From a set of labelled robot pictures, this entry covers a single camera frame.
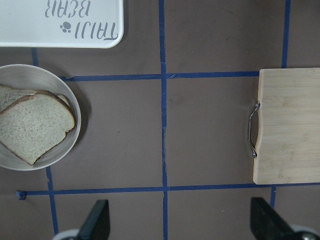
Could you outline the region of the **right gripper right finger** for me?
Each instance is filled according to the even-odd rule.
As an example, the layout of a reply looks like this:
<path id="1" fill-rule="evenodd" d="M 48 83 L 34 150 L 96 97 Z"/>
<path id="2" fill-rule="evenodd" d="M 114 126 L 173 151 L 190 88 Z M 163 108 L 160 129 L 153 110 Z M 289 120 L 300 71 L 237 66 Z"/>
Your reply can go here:
<path id="1" fill-rule="evenodd" d="M 250 230 L 256 240 L 288 240 L 295 234 L 262 197 L 250 200 Z"/>

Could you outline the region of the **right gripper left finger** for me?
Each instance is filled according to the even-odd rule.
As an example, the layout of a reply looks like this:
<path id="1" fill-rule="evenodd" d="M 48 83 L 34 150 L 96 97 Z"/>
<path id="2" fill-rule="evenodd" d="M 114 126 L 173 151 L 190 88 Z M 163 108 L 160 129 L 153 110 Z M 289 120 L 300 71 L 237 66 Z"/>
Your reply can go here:
<path id="1" fill-rule="evenodd" d="M 111 232 L 109 201 L 97 200 L 80 228 L 78 240 L 107 240 Z"/>

